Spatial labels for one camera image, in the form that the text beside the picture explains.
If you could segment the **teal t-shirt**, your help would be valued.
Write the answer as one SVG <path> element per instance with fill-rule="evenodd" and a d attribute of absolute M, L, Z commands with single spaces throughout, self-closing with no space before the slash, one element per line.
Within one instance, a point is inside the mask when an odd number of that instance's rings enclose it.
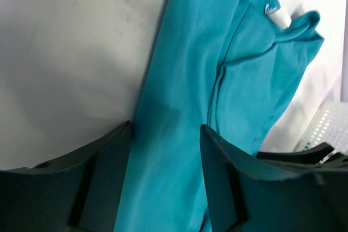
<path fill-rule="evenodd" d="M 323 38 L 278 0 L 168 0 L 134 121 L 115 231 L 210 231 L 200 127 L 256 155 Z"/>

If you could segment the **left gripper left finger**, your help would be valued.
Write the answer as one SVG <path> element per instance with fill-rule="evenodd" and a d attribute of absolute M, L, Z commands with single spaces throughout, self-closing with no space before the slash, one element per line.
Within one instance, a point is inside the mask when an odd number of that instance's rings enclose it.
<path fill-rule="evenodd" d="M 1 231 L 113 231 L 131 148 L 125 122 L 33 168 L 1 172 Z"/>

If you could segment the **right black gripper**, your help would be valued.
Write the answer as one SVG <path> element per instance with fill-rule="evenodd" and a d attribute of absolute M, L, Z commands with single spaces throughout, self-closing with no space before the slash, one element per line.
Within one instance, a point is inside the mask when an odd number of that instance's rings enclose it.
<path fill-rule="evenodd" d="M 259 152 L 257 159 L 292 173 L 311 170 L 347 170 L 347 155 L 334 152 L 334 147 L 325 142 L 301 152 Z"/>

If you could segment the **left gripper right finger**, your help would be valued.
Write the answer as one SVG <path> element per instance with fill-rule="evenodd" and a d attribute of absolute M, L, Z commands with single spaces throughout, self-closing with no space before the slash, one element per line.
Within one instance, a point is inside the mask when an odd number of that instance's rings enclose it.
<path fill-rule="evenodd" d="M 347 170 L 292 173 L 201 126 L 213 231 L 347 231 Z"/>

